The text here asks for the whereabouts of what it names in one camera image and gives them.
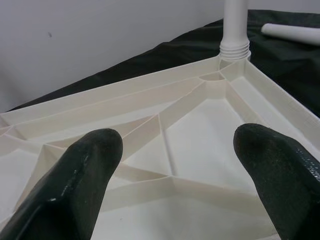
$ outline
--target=white wall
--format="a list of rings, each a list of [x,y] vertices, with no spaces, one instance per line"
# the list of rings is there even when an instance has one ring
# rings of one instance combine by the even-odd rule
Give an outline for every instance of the white wall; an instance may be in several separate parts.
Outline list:
[[[0,111],[221,19],[223,4],[223,0],[1,0],[0,101],[6,98],[4,85],[11,85],[14,97],[0,104]]]
[[[250,9],[320,13],[319,0],[249,0]]]

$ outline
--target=black cloth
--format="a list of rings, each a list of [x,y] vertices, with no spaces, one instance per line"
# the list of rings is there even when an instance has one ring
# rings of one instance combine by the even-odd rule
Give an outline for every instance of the black cloth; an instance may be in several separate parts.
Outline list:
[[[265,23],[320,28],[320,14],[249,10],[247,30],[251,62],[320,117],[320,48],[264,36]],[[214,57],[222,35],[223,20],[210,23],[14,109]]]

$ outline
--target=white tube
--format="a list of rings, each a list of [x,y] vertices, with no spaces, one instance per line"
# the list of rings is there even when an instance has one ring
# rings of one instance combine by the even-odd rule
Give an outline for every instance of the white tube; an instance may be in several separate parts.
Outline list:
[[[267,23],[263,25],[261,32],[276,38],[320,46],[320,28]]]
[[[250,55],[247,36],[248,0],[225,0],[220,57],[235,61]]]

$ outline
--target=white plastic tray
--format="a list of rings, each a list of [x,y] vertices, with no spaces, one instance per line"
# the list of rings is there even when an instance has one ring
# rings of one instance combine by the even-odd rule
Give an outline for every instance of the white plastic tray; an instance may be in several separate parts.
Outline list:
[[[233,150],[244,123],[293,137],[320,159],[319,119],[247,60],[217,56],[2,113],[0,228],[68,146],[113,128],[123,157],[92,239],[272,236]]]

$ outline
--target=3d printed tray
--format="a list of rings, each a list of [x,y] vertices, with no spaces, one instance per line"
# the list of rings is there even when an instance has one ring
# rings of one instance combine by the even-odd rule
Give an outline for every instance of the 3d printed tray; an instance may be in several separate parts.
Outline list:
[[[92,239],[256,240],[276,233],[233,150],[243,123],[320,159],[320,121],[248,60],[214,57],[0,114],[0,227],[68,146],[113,128],[123,158]]]

